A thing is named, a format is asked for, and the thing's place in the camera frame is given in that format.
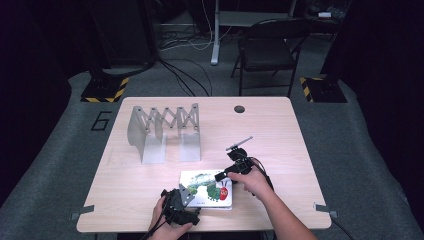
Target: picture book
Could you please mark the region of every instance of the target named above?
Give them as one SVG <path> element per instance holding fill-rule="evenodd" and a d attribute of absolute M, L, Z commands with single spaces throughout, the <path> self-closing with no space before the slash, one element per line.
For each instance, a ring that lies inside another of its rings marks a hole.
<path fill-rule="evenodd" d="M 231 209 L 233 203 L 232 182 L 225 178 L 215 181 L 215 175 L 222 170 L 181 171 L 180 183 L 195 198 L 187 207 Z"/>

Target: wire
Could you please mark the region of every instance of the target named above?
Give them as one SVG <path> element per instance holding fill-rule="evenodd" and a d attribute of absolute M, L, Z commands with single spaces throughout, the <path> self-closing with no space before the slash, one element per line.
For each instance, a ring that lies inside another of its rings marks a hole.
<path fill-rule="evenodd" d="M 190 96 L 190 94 L 183 88 L 183 86 L 181 86 L 181 83 L 184 84 L 184 86 L 190 91 L 190 93 L 195 96 L 195 94 L 193 93 L 193 91 L 191 91 L 191 89 L 187 86 L 187 84 L 184 82 L 184 80 L 174 71 L 174 69 L 172 69 L 171 67 L 168 66 L 168 63 L 163 61 L 162 59 L 158 59 L 158 61 L 165 67 L 167 68 L 169 71 L 171 71 L 175 78 L 177 79 L 178 84 L 180 85 L 181 89 L 188 95 Z"/>
<path fill-rule="evenodd" d="M 213 96 L 213 89 L 212 89 L 212 81 L 211 81 L 211 79 L 209 78 L 209 75 L 208 75 L 208 73 L 206 72 L 206 70 L 205 70 L 205 68 L 202 66 L 202 65 L 200 65 L 200 64 L 198 64 L 198 63 L 196 63 L 195 61 L 192 61 L 192 60 L 190 60 L 190 59 L 185 59 L 185 58 L 183 58 L 183 59 L 167 59 L 167 61 L 176 61 L 176 60 L 179 60 L 179 61 L 188 61 L 188 62 L 191 62 L 191 63 L 193 63 L 194 65 L 196 65 L 196 66 L 198 66 L 198 67 L 200 67 L 201 69 L 202 69 L 202 71 L 203 71 L 203 73 L 205 73 L 205 76 L 206 76 L 206 78 L 208 79 L 208 83 L 209 83 L 209 88 L 210 88 L 210 94 L 208 95 L 208 93 L 206 93 L 208 96 Z"/>
<path fill-rule="evenodd" d="M 191 61 L 191 60 L 188 60 L 188 59 L 180 59 L 180 60 L 186 60 L 186 61 L 190 61 L 190 62 L 192 62 L 192 63 L 194 63 L 193 61 Z M 206 93 L 206 95 L 209 97 L 210 96 L 210 94 L 208 93 L 208 91 L 206 90 L 206 88 L 199 82 L 199 81 L 197 81 L 196 79 L 194 79 L 192 76 L 190 76 L 188 73 L 186 73 L 186 72 L 184 72 L 183 70 L 181 70 L 180 68 L 178 68 L 178 67 L 176 67 L 176 66 L 174 66 L 174 65 L 172 65 L 172 64 L 170 64 L 170 63 L 168 63 L 168 62 L 166 62 L 166 61 L 164 61 L 163 59 L 159 59 L 158 60 L 165 68 L 167 68 L 169 71 L 171 71 L 173 74 L 174 74 L 174 76 L 176 77 L 176 79 L 177 79 L 177 82 L 178 82 L 178 84 L 180 85 L 180 87 L 181 87 L 181 89 L 188 95 L 188 96 L 193 96 L 193 97 L 195 97 L 196 95 L 194 94 L 194 92 L 190 89 L 190 87 L 186 84 L 186 82 L 180 77 L 180 75 L 178 75 L 178 73 L 176 72 L 176 71 L 178 71 L 178 72 L 180 72 L 180 73 L 182 73 L 182 74 L 184 74 L 185 76 L 187 76 L 188 78 L 190 78 L 192 81 L 194 81 L 195 83 L 197 83 L 197 85 L 199 85 L 204 91 L 205 91 L 205 93 Z M 210 81 L 210 79 L 209 79 L 209 77 L 207 76 L 207 78 L 208 78 L 208 81 L 209 81 L 209 85 L 210 85 L 210 88 L 211 88 L 211 94 L 212 94 L 212 84 L 211 84 L 211 81 Z"/>
<path fill-rule="evenodd" d="M 349 239 L 354 240 L 353 236 L 338 222 L 336 222 L 336 220 L 334 220 L 334 218 L 331 218 L 331 221 L 336 224 L 344 233 L 346 233 L 346 235 L 349 237 Z"/>
<path fill-rule="evenodd" d="M 193 45 L 194 49 L 200 50 L 200 51 L 205 50 L 207 47 L 209 47 L 209 45 L 211 43 L 213 43 L 212 27 L 211 27 L 211 23 L 209 22 L 208 14 L 206 14 L 206 8 L 205 8 L 205 1 L 204 0 L 202 0 L 202 7 L 203 7 L 203 12 L 205 13 L 206 21 L 208 22 L 209 32 L 210 32 L 210 36 L 211 36 L 210 39 L 209 39 L 209 43 L 204 48 L 196 48 L 195 45 L 193 45 L 193 43 L 191 41 L 189 41 L 189 43 L 191 43 Z"/>
<path fill-rule="evenodd" d="M 163 226 L 163 224 L 166 223 L 166 220 L 165 220 L 161 225 L 159 225 L 160 221 L 162 220 L 163 215 L 165 215 L 165 209 L 168 206 L 168 200 L 169 200 L 169 198 L 166 197 L 165 200 L 166 200 L 165 206 L 162 207 L 162 212 L 160 213 L 160 216 L 159 216 L 158 220 L 156 221 L 155 225 L 153 225 L 153 227 L 146 234 L 144 234 L 144 236 L 141 237 L 140 240 L 146 240 L 146 239 L 148 239 L 149 237 L 151 237 L 156 232 L 156 230 L 158 230 L 160 227 Z"/>

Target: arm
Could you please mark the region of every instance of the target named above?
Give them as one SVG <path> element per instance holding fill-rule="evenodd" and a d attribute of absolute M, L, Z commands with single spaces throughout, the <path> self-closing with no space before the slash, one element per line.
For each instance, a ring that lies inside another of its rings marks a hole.
<path fill-rule="evenodd" d="M 162 205 L 165 201 L 165 196 L 163 196 L 159 201 L 156 203 L 155 208 L 153 209 L 153 215 L 152 215 L 152 221 L 150 223 L 149 231 L 153 228 L 153 226 L 158 221 L 159 217 L 162 215 Z M 165 222 L 165 217 L 161 217 L 161 221 L 159 223 L 159 227 L 153 235 L 148 238 L 149 240 L 177 240 L 179 237 L 181 237 L 184 233 L 186 233 L 190 228 L 193 226 L 192 223 L 187 223 L 182 226 L 178 227 L 172 227 L 168 223 Z"/>
<path fill-rule="evenodd" d="M 279 240 L 316 239 L 312 232 L 290 211 L 268 185 L 264 175 L 253 167 L 247 175 L 228 173 L 231 180 L 244 184 L 244 190 L 255 194 L 265 206 Z"/>

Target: black cable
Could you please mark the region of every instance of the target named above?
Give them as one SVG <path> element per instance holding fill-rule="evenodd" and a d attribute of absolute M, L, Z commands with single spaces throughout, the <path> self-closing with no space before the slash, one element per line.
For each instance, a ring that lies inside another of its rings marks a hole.
<path fill-rule="evenodd" d="M 354 240 L 353 236 L 338 222 L 336 222 L 336 220 L 334 220 L 334 218 L 331 218 L 331 221 L 336 224 L 344 233 L 346 233 L 346 235 L 349 237 L 349 239 Z"/>
<path fill-rule="evenodd" d="M 203 87 L 203 85 L 199 82 L 199 81 L 197 81 L 196 79 L 194 79 L 192 76 L 190 76 L 188 73 L 186 73 L 186 72 L 184 72 L 183 70 L 181 70 L 181 69 L 179 69 L 178 67 L 176 67 L 176 66 L 174 66 L 174 65 L 172 65 L 172 64 L 170 64 L 170 63 L 167 63 L 169 66 L 171 66 L 171 67 L 173 67 L 174 69 L 176 69 L 176 70 L 178 70 L 179 72 L 181 72 L 182 74 L 184 74 L 184 75 L 186 75 L 187 77 L 189 77 L 191 80 L 193 80 L 195 83 L 197 83 L 204 91 L 205 91 L 205 93 L 206 93 L 206 95 L 209 97 L 209 93 L 208 93 L 208 91 L 205 89 L 205 87 Z"/>
<path fill-rule="evenodd" d="M 211 79 L 209 78 L 208 73 L 206 72 L 205 68 L 204 68 L 202 65 L 200 65 L 200 64 L 198 64 L 198 63 L 196 63 L 195 61 L 192 61 L 192 60 L 190 60 L 190 59 L 185 59 L 185 58 L 183 58 L 183 59 L 167 59 L 167 61 L 175 61 L 175 60 L 188 61 L 188 62 L 191 62 L 191 63 L 193 63 L 194 65 L 197 65 L 198 67 L 200 67 L 200 68 L 202 69 L 203 73 L 205 73 L 206 78 L 208 79 L 209 88 L 210 88 L 210 94 L 208 95 L 208 93 L 207 93 L 206 89 L 205 89 L 204 87 L 202 87 L 202 88 L 205 90 L 205 92 L 206 92 L 206 94 L 207 94 L 208 96 L 213 96 L 213 93 L 212 93 L 212 91 L 213 91 L 213 89 L 212 89 L 212 81 L 211 81 Z"/>
<path fill-rule="evenodd" d="M 162 212 L 160 213 L 160 216 L 159 216 L 158 220 L 156 221 L 155 225 L 153 225 L 153 227 L 146 234 L 144 234 L 144 236 L 141 237 L 140 240 L 148 239 L 149 237 L 151 237 L 156 232 L 156 230 L 158 230 L 160 227 L 163 226 L 163 224 L 165 224 L 167 222 L 168 219 L 165 219 L 165 221 L 161 225 L 159 225 L 160 221 L 162 220 L 163 215 L 165 215 L 165 208 L 168 206 L 168 200 L 169 200 L 169 198 L 165 199 L 165 201 L 166 201 L 165 206 L 162 207 Z"/>
<path fill-rule="evenodd" d="M 158 61 L 165 67 L 165 68 L 167 68 L 169 71 L 171 71 L 174 75 L 175 75 L 175 77 L 177 78 L 177 81 L 178 81 L 178 83 L 183 83 L 184 84 L 184 86 L 188 89 L 188 91 L 190 91 L 190 93 L 195 97 L 196 95 L 193 93 L 193 91 L 190 89 L 190 87 L 184 82 L 184 80 L 178 75 L 178 73 L 176 73 L 176 71 L 175 70 L 177 70 L 178 72 L 180 72 L 180 73 L 182 73 L 182 74 L 184 74 L 184 75 L 186 75 L 187 77 L 189 77 L 191 80 L 193 80 L 195 83 L 197 83 L 204 91 L 205 91 L 205 93 L 206 93 L 206 95 L 207 96 L 210 96 L 209 95 L 209 93 L 208 93 L 208 91 L 205 89 L 205 87 L 199 82 L 199 81 L 197 81 L 196 79 L 194 79 L 192 76 L 190 76 L 189 74 L 187 74 L 186 72 L 184 72 L 183 70 L 181 70 L 181 69 L 179 69 L 178 67 L 176 67 L 176 66 L 174 66 L 174 65 L 172 65 L 172 64 L 170 64 L 170 63 L 168 63 L 168 62 L 166 62 L 166 61 L 164 61 L 163 59 L 158 59 Z"/>
<path fill-rule="evenodd" d="M 168 69 L 170 72 L 172 72 L 175 76 L 175 78 L 177 79 L 178 84 L 180 85 L 181 89 L 188 95 L 190 96 L 190 94 L 183 88 L 183 86 L 181 86 L 181 83 L 184 84 L 184 86 L 191 92 L 191 94 L 193 96 L 195 96 L 195 94 L 193 93 L 193 91 L 191 91 L 191 89 L 187 86 L 187 84 L 184 82 L 184 80 L 174 71 L 174 69 L 172 69 L 170 66 L 168 66 L 168 63 L 159 59 L 158 60 L 166 69 Z"/>

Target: wooden table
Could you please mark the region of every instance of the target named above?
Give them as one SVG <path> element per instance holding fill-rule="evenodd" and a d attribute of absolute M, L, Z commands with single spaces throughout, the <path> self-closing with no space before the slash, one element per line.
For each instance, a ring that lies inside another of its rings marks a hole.
<path fill-rule="evenodd" d="M 199 104 L 201 161 L 180 162 L 177 129 L 166 129 L 164 164 L 141 164 L 137 149 L 127 140 L 127 127 L 133 106 L 143 109 L 165 107 L 190 109 Z M 244 113 L 236 113 L 241 105 Z M 226 148 L 249 136 L 242 146 L 258 158 L 271 177 L 276 193 L 310 229 L 331 225 L 328 213 L 314 204 L 326 205 L 290 100 L 285 97 L 130 97 L 125 98 L 106 144 L 84 206 L 94 211 L 82 214 L 80 232 L 145 232 L 153 207 L 163 189 L 178 188 L 182 170 L 224 169 L 233 164 Z M 233 209 L 202 209 L 200 222 L 190 231 L 271 230 L 262 203 L 233 188 Z"/>

